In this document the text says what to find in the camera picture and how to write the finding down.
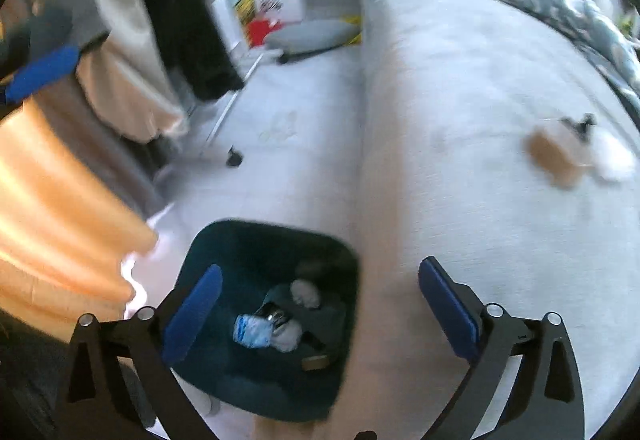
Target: gray pillow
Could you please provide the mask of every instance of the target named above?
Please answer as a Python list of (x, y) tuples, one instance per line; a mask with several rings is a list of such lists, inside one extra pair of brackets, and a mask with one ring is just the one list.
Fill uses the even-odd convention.
[(337, 19), (317, 19), (271, 32), (264, 43), (267, 48), (279, 49), (288, 55), (307, 54), (344, 45), (359, 33), (357, 25)]

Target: hanging clothes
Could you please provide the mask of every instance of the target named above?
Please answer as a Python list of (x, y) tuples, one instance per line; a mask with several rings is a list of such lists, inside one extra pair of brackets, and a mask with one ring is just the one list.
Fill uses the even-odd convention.
[(177, 67), (201, 100), (244, 86), (204, 0), (144, 0), (166, 68)]
[[(48, 0), (6, 0), (0, 9), (0, 38), (3, 37), (2, 32), (6, 37), (11, 33), (23, 32), (19, 27), (30, 19), (36, 3), (41, 3), (38, 10), (49, 9)], [(71, 10), (72, 19), (76, 20), (86, 19), (82, 13), (86, 13), (88, 8), (66, 4), (64, 10)], [(88, 27), (99, 26), (95, 22), (82, 23), (80, 32), (77, 32), (78, 27), (73, 24), (74, 22), (72, 22), (70, 38), (76, 43), (79, 40), (91, 38), (95, 33), (100, 33), (99, 30), (97, 32), (87, 30)], [(29, 40), (29, 50), (36, 51), (35, 56), (39, 56), (41, 47), (50, 46), (47, 43), (50, 33), (41, 34), (40, 32), (47, 28), (46, 24), (41, 23), (41, 25), (44, 25), (41, 27), (42, 30), (32, 30), (30, 39), (25, 38), (25, 41)], [(31, 48), (31, 40), (35, 43), (33, 48)], [(29, 57), (28, 51), (22, 53), (26, 58)], [(34, 95), (33, 100), (45, 115), (56, 136), (129, 208), (143, 218), (148, 218), (164, 208), (166, 205), (164, 198), (152, 183), (153, 175), (164, 163), (147, 166), (148, 161), (141, 160), (146, 151), (152, 152), (151, 148), (155, 149), (158, 146), (157, 140), (143, 145), (116, 134), (92, 110), (75, 75), (69, 75), (47, 85)]]
[(78, 80), (98, 117), (145, 144), (160, 134), (181, 136), (186, 112), (160, 59), (143, 0), (95, 0), (109, 35), (84, 54)]

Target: plastic water bottle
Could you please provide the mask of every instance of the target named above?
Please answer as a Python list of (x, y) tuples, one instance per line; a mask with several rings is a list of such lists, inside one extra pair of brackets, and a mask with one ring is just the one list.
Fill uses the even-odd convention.
[(273, 322), (264, 317), (242, 314), (236, 318), (234, 341), (246, 348), (267, 348), (272, 333)]

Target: bed sheet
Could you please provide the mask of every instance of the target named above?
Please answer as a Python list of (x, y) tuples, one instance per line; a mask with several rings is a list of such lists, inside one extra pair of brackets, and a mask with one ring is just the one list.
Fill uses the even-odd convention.
[[(638, 155), (638, 131), (560, 33), (496, 0), (364, 0), (362, 280), (350, 361), (326, 437), (419, 439), (463, 378), (422, 299), (438, 258), (484, 302), (564, 318), (590, 438), (640, 366), (638, 183), (552, 187), (524, 151), (542, 118), (594, 113)], [(477, 434), (491, 430), (517, 360)]]

